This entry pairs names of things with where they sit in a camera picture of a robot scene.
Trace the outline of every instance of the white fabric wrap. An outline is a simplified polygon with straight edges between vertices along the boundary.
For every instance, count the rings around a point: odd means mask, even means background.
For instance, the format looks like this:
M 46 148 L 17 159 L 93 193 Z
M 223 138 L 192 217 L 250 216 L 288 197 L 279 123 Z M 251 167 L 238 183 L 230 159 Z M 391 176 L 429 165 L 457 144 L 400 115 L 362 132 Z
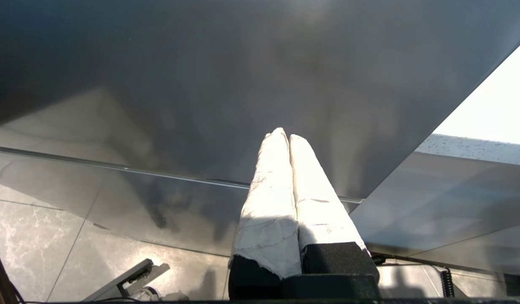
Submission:
M 290 136 L 295 208 L 299 226 L 299 250 L 309 244 L 356 242 L 365 244 L 333 190 L 306 139 Z
M 282 128 L 266 134 L 233 245 L 281 279 L 301 274 L 292 167 Z

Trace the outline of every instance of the marble floor tile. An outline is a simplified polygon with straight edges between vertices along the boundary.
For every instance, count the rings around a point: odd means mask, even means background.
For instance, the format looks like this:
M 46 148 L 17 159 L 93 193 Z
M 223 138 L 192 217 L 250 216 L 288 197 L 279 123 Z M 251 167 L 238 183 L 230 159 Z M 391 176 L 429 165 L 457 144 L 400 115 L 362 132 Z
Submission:
M 28 204 L 28 205 L 33 205 L 33 206 L 45 206 L 48 208 L 59 209 L 59 208 L 56 208 L 55 206 L 52 206 L 51 204 L 45 203 L 41 200 L 33 198 L 32 196 L 23 194 L 22 192 L 16 191 L 16 190 L 9 188 L 2 184 L 0 184 L 0 200 L 9 201 L 9 202 L 17 202 L 17 203 Z
M 162 296 L 181 292 L 191 300 L 219 300 L 228 258 L 129 239 L 86 221 L 50 301 L 80 301 L 145 258 L 170 270 L 150 284 Z
M 26 301 L 46 301 L 84 219 L 0 201 L 0 258 Z

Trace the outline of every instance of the black foam block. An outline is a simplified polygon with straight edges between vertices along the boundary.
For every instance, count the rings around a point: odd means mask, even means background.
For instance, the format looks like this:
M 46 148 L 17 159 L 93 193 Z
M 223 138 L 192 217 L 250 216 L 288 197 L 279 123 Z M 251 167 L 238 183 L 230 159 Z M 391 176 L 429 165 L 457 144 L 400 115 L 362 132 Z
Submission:
M 281 280 L 254 260 L 233 256 L 228 279 L 231 300 L 279 299 Z
M 378 283 L 380 273 L 366 250 L 356 242 L 309 244 L 303 248 L 304 274 L 372 275 Z
M 376 299 L 376 278 L 370 274 L 303 274 L 281 283 L 285 299 Z

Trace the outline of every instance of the gray metal surface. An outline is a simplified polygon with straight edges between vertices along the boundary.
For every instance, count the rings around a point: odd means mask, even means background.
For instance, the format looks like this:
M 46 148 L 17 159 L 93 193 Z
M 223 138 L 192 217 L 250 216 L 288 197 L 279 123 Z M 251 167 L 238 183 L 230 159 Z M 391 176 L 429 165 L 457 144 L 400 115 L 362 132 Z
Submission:
M 230 256 L 248 193 L 248 189 L 2 153 L 0 185 L 114 233 L 221 256 Z
M 175 174 L 170 174 L 170 173 L 167 173 L 164 171 L 146 171 L 145 169 L 131 168 L 129 166 L 124 166 L 124 165 L 119 165 L 119 164 L 84 160 L 82 158 L 46 154 L 46 153 L 26 151 L 26 150 L 14 149 L 14 148 L 0 147 L 0 153 L 14 155 L 14 156 L 26 156 L 28 158 L 38 158 L 38 159 L 42 159 L 42 160 L 50 160 L 50 161 L 63 162 L 63 163 L 69 163 L 69 164 L 82 164 L 82 165 L 89 166 L 89 167 L 113 169 L 116 171 L 123 171 L 126 173 L 140 173 L 140 174 L 146 174 L 146 175 L 150 175 L 150 176 L 167 177 L 168 179 L 175 179 L 176 181 L 187 181 L 187 182 L 193 182 L 193 183 L 201 183 L 201 184 L 206 184 L 206 185 L 218 185 L 218 186 L 222 186 L 222 187 L 230 187 L 230 188 L 238 188 L 238 189 L 249 189 L 250 188 L 250 185 L 248 183 L 238 183 L 238 182 L 232 182 L 232 181 L 225 181 L 222 179 L 206 179 L 206 178 L 200 178 L 200 177 L 196 177 L 196 176 L 175 175 Z M 345 210 L 347 213 L 352 212 L 352 210 L 354 210 L 361 203 L 361 200 L 346 198 L 343 196 L 339 196 L 339 200 L 343 203 L 343 206 L 345 207 Z
M 440 272 L 419 264 L 383 264 L 378 266 L 378 289 L 385 299 L 443 298 Z
M 457 244 L 520 225 L 520 166 L 414 152 L 350 216 L 371 251 L 499 270 L 505 261 L 474 258 L 495 248 Z
M 412 257 L 520 275 L 520 225 Z
M 283 126 L 365 198 L 519 44 L 515 0 L 0 1 L 0 146 L 248 183 Z

